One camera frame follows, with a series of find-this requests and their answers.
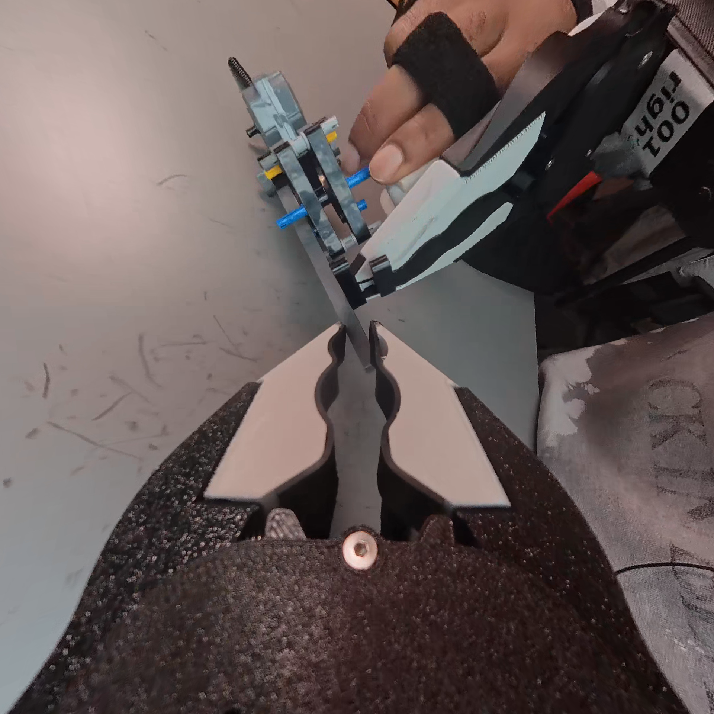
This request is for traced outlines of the person's right hand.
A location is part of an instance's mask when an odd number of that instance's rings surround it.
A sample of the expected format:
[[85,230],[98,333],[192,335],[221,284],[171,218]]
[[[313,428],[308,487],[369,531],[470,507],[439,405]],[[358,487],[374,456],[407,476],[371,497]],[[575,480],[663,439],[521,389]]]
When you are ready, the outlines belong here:
[[408,35],[438,12],[459,28],[500,90],[544,39],[577,24],[571,1],[417,1],[384,40],[388,70],[365,100],[341,148],[341,166],[348,174],[368,166],[376,182],[394,184],[455,142],[443,112],[393,60]]

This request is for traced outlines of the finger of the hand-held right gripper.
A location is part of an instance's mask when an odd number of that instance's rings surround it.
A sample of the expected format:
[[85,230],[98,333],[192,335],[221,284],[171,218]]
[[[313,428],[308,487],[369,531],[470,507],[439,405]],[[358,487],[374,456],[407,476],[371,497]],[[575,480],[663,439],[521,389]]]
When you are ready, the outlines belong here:
[[396,271],[396,290],[415,284],[461,259],[509,216],[511,202],[476,202],[441,233],[428,238]]
[[533,152],[546,112],[521,112],[509,126],[493,112],[473,148],[476,163],[462,168],[446,155],[434,160],[409,188],[356,258],[358,281],[372,278],[369,262],[388,256],[396,271],[428,238],[441,233],[476,202],[511,202],[505,188]]

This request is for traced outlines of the grey desk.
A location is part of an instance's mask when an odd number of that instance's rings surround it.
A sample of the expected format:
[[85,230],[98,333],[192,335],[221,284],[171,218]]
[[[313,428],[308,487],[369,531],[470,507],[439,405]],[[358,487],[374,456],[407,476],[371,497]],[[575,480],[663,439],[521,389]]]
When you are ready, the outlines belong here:
[[255,181],[227,59],[339,139],[387,1],[1,2],[1,712],[121,514],[245,382],[334,320]]

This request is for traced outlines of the brick vehicle chassis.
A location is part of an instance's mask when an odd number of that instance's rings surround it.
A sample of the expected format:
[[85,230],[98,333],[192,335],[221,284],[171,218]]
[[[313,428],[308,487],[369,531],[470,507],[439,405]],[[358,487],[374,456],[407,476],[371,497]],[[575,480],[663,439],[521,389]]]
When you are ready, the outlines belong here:
[[368,333],[329,265],[341,255],[351,264],[350,255],[381,225],[366,220],[367,202],[353,193],[369,179],[369,171],[344,175],[336,143],[338,120],[331,116],[308,122],[280,72],[251,77],[234,57],[228,67],[251,117],[246,134],[260,138],[266,148],[257,159],[256,178],[262,192],[279,200],[285,211],[276,225],[299,237],[362,367],[371,370]]

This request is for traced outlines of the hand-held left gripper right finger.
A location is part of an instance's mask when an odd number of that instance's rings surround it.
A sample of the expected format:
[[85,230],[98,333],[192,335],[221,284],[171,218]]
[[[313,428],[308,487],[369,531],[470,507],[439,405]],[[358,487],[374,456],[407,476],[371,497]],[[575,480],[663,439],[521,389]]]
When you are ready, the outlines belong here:
[[378,321],[370,323],[376,399],[386,424],[379,486],[390,508],[510,508],[459,395],[458,385]]

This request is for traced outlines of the person's grey printed hoodie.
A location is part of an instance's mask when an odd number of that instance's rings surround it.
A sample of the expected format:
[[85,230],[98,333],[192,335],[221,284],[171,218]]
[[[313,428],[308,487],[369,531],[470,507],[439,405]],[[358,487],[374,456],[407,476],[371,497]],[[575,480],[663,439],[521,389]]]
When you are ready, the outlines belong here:
[[692,713],[713,712],[713,312],[557,353],[537,453],[590,523]]

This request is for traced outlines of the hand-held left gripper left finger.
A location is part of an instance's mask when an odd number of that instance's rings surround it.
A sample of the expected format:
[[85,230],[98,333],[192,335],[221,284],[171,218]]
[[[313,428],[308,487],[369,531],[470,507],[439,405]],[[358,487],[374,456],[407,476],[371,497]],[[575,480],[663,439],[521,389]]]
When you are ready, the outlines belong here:
[[260,379],[205,499],[276,501],[326,461],[345,343],[345,326],[335,323]]

